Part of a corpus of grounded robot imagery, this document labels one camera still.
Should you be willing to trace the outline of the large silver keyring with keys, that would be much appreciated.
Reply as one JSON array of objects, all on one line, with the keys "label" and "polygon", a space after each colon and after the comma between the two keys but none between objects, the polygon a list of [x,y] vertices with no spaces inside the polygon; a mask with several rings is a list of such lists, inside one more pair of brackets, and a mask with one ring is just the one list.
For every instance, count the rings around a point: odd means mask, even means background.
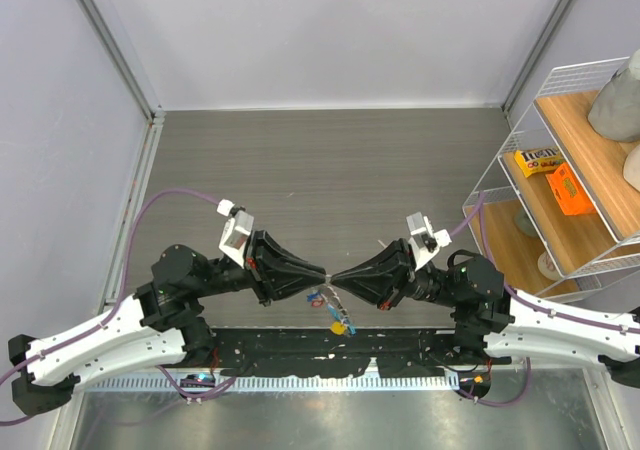
[{"label": "large silver keyring with keys", "polygon": [[341,302],[336,290],[331,285],[330,278],[314,287],[306,296],[307,303],[312,308],[325,308],[331,317],[329,330],[337,336],[353,337],[356,335],[356,327],[352,322],[350,313]]}]

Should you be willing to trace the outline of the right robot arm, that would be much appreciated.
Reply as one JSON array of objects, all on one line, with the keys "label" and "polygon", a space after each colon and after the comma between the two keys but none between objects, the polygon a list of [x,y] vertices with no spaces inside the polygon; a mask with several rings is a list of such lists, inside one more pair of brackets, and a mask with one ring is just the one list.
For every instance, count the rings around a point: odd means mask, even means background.
[{"label": "right robot arm", "polygon": [[639,385],[639,313],[603,313],[515,290],[491,260],[461,251],[444,269],[433,258],[433,237],[398,239],[378,255],[330,278],[333,286],[382,311],[405,299],[451,309],[455,357],[473,364],[542,358],[606,370],[611,379]]}]

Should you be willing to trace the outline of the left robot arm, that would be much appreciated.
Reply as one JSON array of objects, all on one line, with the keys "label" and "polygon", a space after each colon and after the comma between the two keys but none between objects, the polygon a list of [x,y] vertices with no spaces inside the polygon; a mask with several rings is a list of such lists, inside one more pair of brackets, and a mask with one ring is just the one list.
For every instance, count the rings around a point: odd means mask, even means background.
[{"label": "left robot arm", "polygon": [[221,257],[208,259],[181,244],[168,247],[152,279],[111,310],[46,338],[9,340],[18,369],[14,404],[28,417],[67,404],[74,392],[119,373],[157,365],[200,368],[214,339],[200,299],[250,290],[268,306],[321,285],[324,268],[283,249],[266,231],[224,237]]}]

